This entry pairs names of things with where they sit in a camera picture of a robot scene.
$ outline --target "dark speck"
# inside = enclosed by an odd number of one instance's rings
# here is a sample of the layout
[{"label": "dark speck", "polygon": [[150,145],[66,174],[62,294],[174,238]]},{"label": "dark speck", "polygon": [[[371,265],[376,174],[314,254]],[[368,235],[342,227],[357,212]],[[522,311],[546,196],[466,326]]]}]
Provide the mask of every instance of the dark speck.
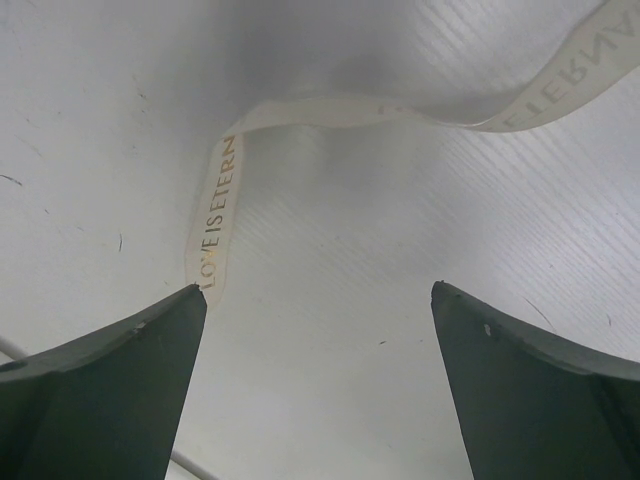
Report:
[{"label": "dark speck", "polygon": [[8,175],[0,175],[0,177],[2,177],[2,178],[6,178],[6,179],[7,179],[7,180],[9,180],[10,182],[13,182],[13,183],[15,183],[16,185],[20,185],[20,186],[22,187],[22,182],[21,182],[21,181],[19,181],[19,180],[16,180],[16,179],[15,179],[15,178],[13,178],[13,177],[10,177],[10,176],[8,176]]}]

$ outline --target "white corrugated plastic surface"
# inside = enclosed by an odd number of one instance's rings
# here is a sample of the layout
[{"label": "white corrugated plastic surface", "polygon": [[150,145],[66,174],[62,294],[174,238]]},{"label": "white corrugated plastic surface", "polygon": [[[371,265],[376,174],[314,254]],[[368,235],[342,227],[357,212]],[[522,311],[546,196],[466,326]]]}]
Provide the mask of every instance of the white corrugated plastic surface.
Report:
[{"label": "white corrugated plastic surface", "polygon": [[[0,333],[35,353],[183,286],[210,150],[258,101],[499,111],[598,4],[3,0]],[[639,102],[635,71],[521,133],[250,134],[176,449],[220,480],[470,478],[436,280],[640,360]]]}]

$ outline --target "white ribbon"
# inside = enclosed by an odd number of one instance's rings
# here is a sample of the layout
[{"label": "white ribbon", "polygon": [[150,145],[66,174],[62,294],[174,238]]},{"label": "white ribbon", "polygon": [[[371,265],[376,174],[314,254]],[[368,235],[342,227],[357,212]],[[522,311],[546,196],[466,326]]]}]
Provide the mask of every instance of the white ribbon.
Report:
[{"label": "white ribbon", "polygon": [[[484,132],[516,132],[553,122],[593,100],[640,65],[640,0],[609,0],[580,24],[553,59],[501,113],[479,123],[447,124]],[[221,299],[244,160],[244,134],[283,125],[331,128],[398,118],[440,124],[418,111],[372,98],[266,102],[233,125],[211,155],[189,235],[186,275],[209,307]]]}]

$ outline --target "gold lettering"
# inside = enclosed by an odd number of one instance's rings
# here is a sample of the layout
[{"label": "gold lettering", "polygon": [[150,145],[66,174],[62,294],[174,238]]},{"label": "gold lettering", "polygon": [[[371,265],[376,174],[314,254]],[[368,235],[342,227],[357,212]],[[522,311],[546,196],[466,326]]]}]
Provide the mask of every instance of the gold lettering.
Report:
[{"label": "gold lettering", "polygon": [[222,174],[218,177],[218,187],[224,187],[225,185],[229,185],[231,183],[231,179],[233,178],[233,173],[228,177],[223,177]]},{"label": "gold lettering", "polygon": [[202,241],[202,248],[208,248],[208,247],[217,247],[218,246],[218,242],[220,241],[220,238],[216,238],[215,243],[213,243],[211,240],[203,240]]},{"label": "gold lettering", "polygon": [[540,94],[546,98],[547,100],[549,100],[551,103],[558,103],[560,101],[560,99],[562,99],[562,97],[564,97],[567,92],[563,92],[562,95],[557,96],[556,94],[560,91],[560,87],[557,87],[555,90],[550,91],[548,90],[549,86],[553,83],[553,80],[551,80],[549,83],[547,83],[544,87],[542,87],[542,90],[540,90]]},{"label": "gold lettering", "polygon": [[629,16],[629,12],[622,12],[622,22],[613,27],[604,27],[603,30],[607,32],[619,33],[620,35],[624,35],[625,37],[635,37],[636,31],[633,28],[633,24],[631,23],[631,17]]},{"label": "gold lettering", "polygon": [[215,207],[213,206],[213,202],[212,202],[211,206],[209,207],[209,212],[215,212],[216,210],[220,210],[220,209],[224,208],[226,205],[227,205],[227,199],[226,198],[222,201],[222,204],[220,202],[216,203]]},{"label": "gold lettering", "polygon": [[233,161],[235,158],[236,156],[232,155],[229,160],[223,160],[222,165],[220,166],[220,175],[227,173],[229,170],[233,170]]},{"label": "gold lettering", "polygon": [[205,252],[204,256],[200,259],[200,263],[204,263],[206,260],[208,260],[211,257],[215,257],[216,255],[216,251],[215,250],[202,250],[203,252]]},{"label": "gold lettering", "polygon": [[593,53],[589,54],[584,50],[580,50],[578,53],[582,55],[584,58],[589,60],[594,65],[600,65],[600,60],[602,58],[602,45],[606,45],[611,50],[615,50],[618,46],[605,37],[601,33],[596,33],[593,37]]},{"label": "gold lettering", "polygon": [[222,152],[223,157],[226,157],[227,155],[231,155],[233,152],[235,152],[235,149],[233,148],[233,142],[235,141],[235,139],[236,139],[235,136],[222,139],[222,141],[227,144],[227,146],[224,149],[224,152]]},{"label": "gold lettering", "polygon": [[222,195],[226,195],[227,193],[229,193],[229,190],[223,190],[221,192],[216,190],[215,192],[213,192],[213,198],[221,197]]},{"label": "gold lettering", "polygon": [[[211,267],[211,270],[205,272],[205,267]],[[216,264],[215,263],[203,263],[200,267],[200,275],[204,278],[213,277],[213,274],[216,273]]]},{"label": "gold lettering", "polygon": [[207,219],[207,227],[220,225],[221,223],[222,223],[222,215],[216,215],[215,217],[209,217]]}]

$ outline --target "dark green plastic piece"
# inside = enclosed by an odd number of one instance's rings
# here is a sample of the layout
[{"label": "dark green plastic piece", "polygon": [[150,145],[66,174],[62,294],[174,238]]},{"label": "dark green plastic piece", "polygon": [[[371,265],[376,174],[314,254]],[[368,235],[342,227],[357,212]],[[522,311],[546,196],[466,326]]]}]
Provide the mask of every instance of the dark green plastic piece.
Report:
[{"label": "dark green plastic piece", "polygon": [[0,479],[164,479],[205,314],[190,286],[0,366]]},{"label": "dark green plastic piece", "polygon": [[640,364],[437,283],[432,309],[475,480],[640,478]]}]

